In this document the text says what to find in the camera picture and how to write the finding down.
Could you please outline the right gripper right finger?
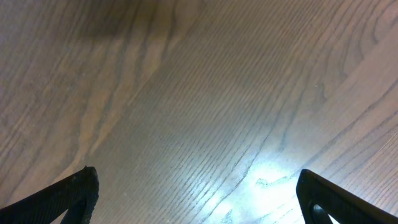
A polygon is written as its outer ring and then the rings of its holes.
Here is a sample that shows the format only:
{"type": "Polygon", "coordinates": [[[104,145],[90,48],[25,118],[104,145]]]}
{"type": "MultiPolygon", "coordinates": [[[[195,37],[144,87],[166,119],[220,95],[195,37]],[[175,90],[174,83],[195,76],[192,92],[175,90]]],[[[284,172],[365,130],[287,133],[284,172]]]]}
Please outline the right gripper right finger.
{"type": "Polygon", "coordinates": [[[397,217],[303,169],[296,194],[305,223],[397,223],[397,217]]]}

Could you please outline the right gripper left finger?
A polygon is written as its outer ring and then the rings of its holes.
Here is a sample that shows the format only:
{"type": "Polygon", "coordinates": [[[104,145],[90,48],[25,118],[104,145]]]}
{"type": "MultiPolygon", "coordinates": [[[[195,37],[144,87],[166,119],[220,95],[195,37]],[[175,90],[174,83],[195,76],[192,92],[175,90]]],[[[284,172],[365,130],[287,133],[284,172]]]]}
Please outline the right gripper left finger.
{"type": "Polygon", "coordinates": [[[89,224],[99,197],[94,167],[82,170],[1,209],[1,223],[52,223],[61,214],[62,223],[89,224]]]}

